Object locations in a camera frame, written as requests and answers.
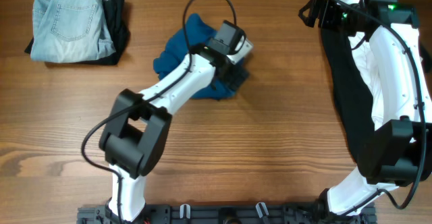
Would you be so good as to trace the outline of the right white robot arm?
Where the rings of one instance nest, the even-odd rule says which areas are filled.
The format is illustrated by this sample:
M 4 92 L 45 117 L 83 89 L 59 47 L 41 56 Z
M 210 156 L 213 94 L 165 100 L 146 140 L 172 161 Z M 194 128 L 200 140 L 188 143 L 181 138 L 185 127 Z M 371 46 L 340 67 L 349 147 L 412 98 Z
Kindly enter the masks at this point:
M 315 204 L 319 220 L 348 220 L 409 187 L 406 208 L 431 174 L 431 95 L 416 7 L 400 0 L 310 0 L 298 13 L 318 26 L 334 103 L 356 163 Z

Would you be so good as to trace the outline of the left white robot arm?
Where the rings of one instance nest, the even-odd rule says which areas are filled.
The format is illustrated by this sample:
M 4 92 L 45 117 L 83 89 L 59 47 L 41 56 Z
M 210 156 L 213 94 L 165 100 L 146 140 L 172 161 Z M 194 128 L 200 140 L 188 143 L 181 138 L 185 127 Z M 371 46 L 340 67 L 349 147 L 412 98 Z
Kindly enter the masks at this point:
M 243 29 L 228 21 L 207 43 L 186 46 L 182 62 L 154 86 L 119 93 L 104 122 L 99 147 L 115 182 L 106 206 L 110 223 L 139 220 L 146 206 L 146 176 L 163 154 L 173 116 L 216 80 L 241 84 L 244 73 L 238 64 L 253 48 Z

